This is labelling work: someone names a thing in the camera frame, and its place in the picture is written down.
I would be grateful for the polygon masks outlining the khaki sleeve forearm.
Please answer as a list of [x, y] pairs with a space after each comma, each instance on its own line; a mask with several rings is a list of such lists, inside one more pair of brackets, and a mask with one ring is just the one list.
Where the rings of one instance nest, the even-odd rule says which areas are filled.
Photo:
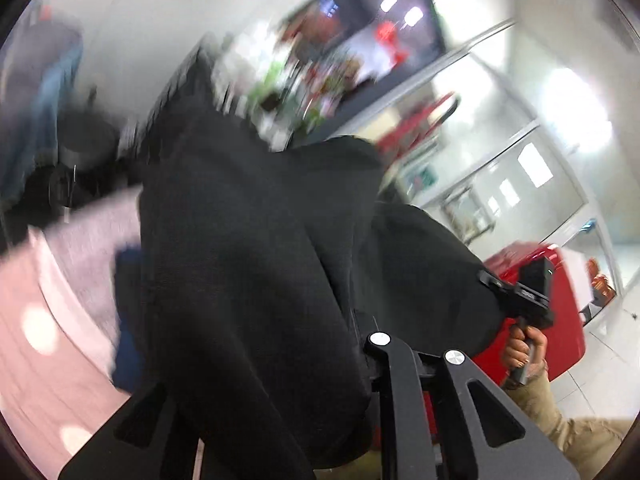
[[525, 385], [506, 378], [502, 388], [582, 479], [597, 477], [634, 423], [620, 418], [565, 417], [556, 406], [546, 370], [528, 378]]

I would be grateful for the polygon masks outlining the person right hand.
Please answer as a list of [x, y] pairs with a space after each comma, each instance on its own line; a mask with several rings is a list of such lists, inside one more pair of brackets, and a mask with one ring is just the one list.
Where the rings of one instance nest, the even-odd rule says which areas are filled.
[[508, 382], [517, 387], [525, 386], [544, 372], [547, 347], [548, 339], [539, 328], [513, 324], [501, 353], [502, 364], [509, 372]]

